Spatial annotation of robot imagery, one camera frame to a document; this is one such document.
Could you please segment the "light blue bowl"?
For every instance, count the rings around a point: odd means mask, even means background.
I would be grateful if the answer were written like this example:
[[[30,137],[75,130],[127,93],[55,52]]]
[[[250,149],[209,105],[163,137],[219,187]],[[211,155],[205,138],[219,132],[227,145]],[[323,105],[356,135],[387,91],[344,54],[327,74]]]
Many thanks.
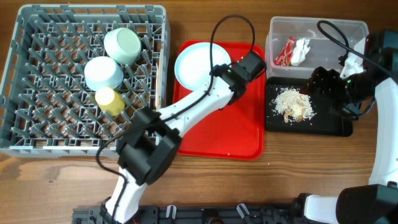
[[[84,68],[85,83],[93,91],[110,87],[115,89],[123,81],[123,71],[120,66],[109,57],[95,57]]]

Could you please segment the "light blue round plate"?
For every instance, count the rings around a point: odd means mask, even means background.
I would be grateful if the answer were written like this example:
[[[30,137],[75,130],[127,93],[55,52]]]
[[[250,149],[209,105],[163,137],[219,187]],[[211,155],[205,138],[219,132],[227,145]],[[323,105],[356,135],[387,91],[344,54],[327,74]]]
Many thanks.
[[[184,88],[195,91],[210,80],[210,43],[199,42],[185,48],[177,57],[175,77]]]

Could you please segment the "rice and food scraps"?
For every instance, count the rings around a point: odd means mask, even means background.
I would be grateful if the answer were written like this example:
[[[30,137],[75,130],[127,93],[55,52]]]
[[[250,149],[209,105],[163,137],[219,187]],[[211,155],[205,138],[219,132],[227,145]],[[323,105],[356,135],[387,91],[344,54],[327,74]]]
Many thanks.
[[[311,120],[317,114],[311,98],[292,87],[277,88],[276,96],[271,99],[271,111],[273,115],[281,117],[284,123]]]

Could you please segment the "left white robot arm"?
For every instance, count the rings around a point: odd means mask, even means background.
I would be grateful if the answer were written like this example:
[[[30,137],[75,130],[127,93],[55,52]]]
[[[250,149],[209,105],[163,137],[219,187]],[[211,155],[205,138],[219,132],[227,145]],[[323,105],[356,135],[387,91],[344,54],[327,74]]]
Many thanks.
[[[101,205],[106,223],[127,223],[136,214],[146,187],[170,167],[183,136],[216,110],[233,104],[244,95],[247,85],[261,76],[266,63],[250,51],[233,66],[215,65],[210,81],[178,102],[153,111],[141,109],[132,126],[117,136],[119,180],[111,197]]]

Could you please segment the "red snack wrapper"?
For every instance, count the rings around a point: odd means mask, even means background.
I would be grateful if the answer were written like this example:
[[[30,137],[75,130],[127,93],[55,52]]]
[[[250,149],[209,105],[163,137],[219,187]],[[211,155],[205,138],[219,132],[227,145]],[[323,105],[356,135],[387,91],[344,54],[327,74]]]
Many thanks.
[[[293,49],[295,44],[295,38],[289,36],[287,43],[284,45],[284,48],[281,50],[280,54],[275,58],[274,65],[288,67],[290,65]]]

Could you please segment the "wooden chopstick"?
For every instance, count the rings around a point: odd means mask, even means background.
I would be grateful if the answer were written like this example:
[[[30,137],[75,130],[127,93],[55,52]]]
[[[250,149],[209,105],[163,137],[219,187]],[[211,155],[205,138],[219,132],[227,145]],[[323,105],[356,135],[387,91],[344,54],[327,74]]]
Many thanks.
[[[160,78],[160,72],[159,72],[159,64],[156,62],[156,82],[155,82],[155,110],[158,110],[159,107],[159,78]]]

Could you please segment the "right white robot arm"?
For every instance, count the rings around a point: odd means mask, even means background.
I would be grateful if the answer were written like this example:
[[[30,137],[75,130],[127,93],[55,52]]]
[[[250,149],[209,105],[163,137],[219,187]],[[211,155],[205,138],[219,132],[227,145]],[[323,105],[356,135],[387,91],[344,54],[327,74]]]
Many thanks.
[[[320,93],[337,104],[374,97],[378,126],[376,156],[367,185],[346,188],[337,197],[308,195],[305,218],[320,223],[397,223],[397,32],[383,30],[365,40],[364,71],[340,78],[314,69],[303,92]]]

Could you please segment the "yellow plastic cup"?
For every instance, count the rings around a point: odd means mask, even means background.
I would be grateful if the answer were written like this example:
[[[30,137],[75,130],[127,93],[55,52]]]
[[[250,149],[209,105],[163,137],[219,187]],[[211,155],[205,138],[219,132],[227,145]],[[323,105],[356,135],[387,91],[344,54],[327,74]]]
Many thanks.
[[[95,100],[101,111],[108,112],[111,116],[119,115],[125,108],[122,96],[110,87],[100,88],[95,93]]]

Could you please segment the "pale green bowl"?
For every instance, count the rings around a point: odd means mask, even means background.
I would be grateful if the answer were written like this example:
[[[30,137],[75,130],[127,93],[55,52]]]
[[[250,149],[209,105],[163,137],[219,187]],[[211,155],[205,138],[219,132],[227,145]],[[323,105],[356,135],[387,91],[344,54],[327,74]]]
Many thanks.
[[[139,58],[142,45],[135,32],[120,27],[105,35],[104,49],[108,56],[117,63],[131,65]]]

